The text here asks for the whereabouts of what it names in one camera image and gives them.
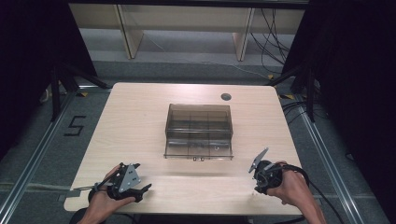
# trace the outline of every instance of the person's right hand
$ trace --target person's right hand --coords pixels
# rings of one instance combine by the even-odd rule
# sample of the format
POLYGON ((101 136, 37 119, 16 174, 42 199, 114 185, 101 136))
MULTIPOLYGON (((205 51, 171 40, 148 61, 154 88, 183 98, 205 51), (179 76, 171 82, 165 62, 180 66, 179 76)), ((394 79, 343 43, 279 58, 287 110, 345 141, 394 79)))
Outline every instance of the person's right hand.
POLYGON ((279 187, 268 189, 269 196, 276 196, 283 204, 291 204, 300 209, 308 223, 326 223, 323 213, 306 185, 302 174, 292 170, 282 170, 282 183, 279 187))

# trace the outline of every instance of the wooden table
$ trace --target wooden table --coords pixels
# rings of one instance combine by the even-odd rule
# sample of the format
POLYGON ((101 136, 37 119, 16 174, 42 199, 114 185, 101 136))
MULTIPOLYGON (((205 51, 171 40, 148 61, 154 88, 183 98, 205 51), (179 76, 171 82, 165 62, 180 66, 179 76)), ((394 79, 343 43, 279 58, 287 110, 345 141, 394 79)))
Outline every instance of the wooden table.
MULTIPOLYGON (((276 197, 254 190, 248 169, 265 147, 265 159, 300 166, 290 131, 273 87, 118 83, 114 86, 78 169, 73 188, 91 186, 120 162, 140 163, 140 203, 119 212, 137 214, 298 215, 276 197), (223 93, 232 96, 221 99, 223 93), (170 104, 229 105, 233 159, 165 159, 165 124, 170 104)), ((64 208, 88 206, 88 191, 68 198, 64 208)))

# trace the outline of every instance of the hand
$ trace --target hand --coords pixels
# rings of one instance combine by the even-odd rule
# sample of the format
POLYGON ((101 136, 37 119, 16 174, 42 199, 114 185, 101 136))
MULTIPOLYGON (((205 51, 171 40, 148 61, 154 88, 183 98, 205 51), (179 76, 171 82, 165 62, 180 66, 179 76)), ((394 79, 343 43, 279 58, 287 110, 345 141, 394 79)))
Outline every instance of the hand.
POLYGON ((269 196, 276 196, 283 204, 291 204, 300 209, 308 223, 326 223, 323 213, 314 199, 303 175, 291 170, 282 170, 282 184, 274 189, 268 189, 269 196))
MULTIPOLYGON (((112 175, 114 172, 119 169, 120 166, 114 167, 110 172, 107 173, 105 179, 112 175)), ((79 222, 79 224, 96 224, 105 221, 109 216, 111 216, 115 211, 119 208, 123 207, 128 203, 134 202, 134 197, 125 198, 122 200, 114 200, 108 197, 106 186, 102 186, 101 190, 96 192, 88 206, 87 211, 85 212, 84 217, 79 222)))

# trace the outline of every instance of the floor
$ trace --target floor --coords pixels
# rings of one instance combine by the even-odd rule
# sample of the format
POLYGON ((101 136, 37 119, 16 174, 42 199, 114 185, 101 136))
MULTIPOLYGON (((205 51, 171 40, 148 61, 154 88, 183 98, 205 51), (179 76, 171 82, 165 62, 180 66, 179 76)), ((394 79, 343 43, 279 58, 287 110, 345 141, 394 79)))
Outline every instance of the floor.
MULTIPOLYGON (((231 34, 206 32, 146 31, 135 59, 128 60, 119 31, 80 30, 99 78, 108 82, 161 81, 197 83, 265 84, 269 75, 277 76, 281 63, 261 49, 249 37, 245 60, 238 62, 231 34), (222 73, 222 80, 205 73, 222 73)), ((263 36, 255 34, 263 43, 263 36)), ((279 41, 289 47, 293 35, 280 35, 279 41)), ((279 49, 267 46, 280 61, 279 49)), ((72 213, 65 212, 63 201, 73 182, 78 165, 100 118, 109 91, 92 88, 91 83, 78 81, 77 95, 63 96, 64 112, 56 123, 50 122, 50 96, 35 112, 18 144, 0 163, 0 202, 16 203, 1 211, 2 223, 67 223, 72 213), (71 120, 79 120, 83 131, 78 137, 71 120)), ((321 105, 315 104, 316 122, 312 123, 303 106, 286 107, 304 95, 290 96, 292 78, 276 86, 285 118, 296 145, 303 168, 311 180, 334 205, 345 223, 389 223, 375 196, 365 183, 353 160, 346 157, 347 148, 332 126, 321 105)), ((321 204, 328 223, 340 223, 323 195, 312 189, 321 204)), ((291 217, 250 217, 254 223, 274 223, 291 217)), ((114 216, 107 223, 130 223, 124 216, 114 216)))

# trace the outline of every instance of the black tape mark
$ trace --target black tape mark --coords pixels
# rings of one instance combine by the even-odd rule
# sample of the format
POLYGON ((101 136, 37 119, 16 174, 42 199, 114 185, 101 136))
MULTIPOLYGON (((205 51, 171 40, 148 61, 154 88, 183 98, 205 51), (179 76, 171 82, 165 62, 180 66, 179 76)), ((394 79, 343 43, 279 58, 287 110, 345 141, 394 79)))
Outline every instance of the black tape mark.
POLYGON ((78 128, 78 133, 65 133, 64 136, 79 136, 81 134, 81 130, 84 128, 83 125, 74 125, 75 119, 85 119, 87 116, 74 116, 72 121, 69 124, 69 128, 78 128))

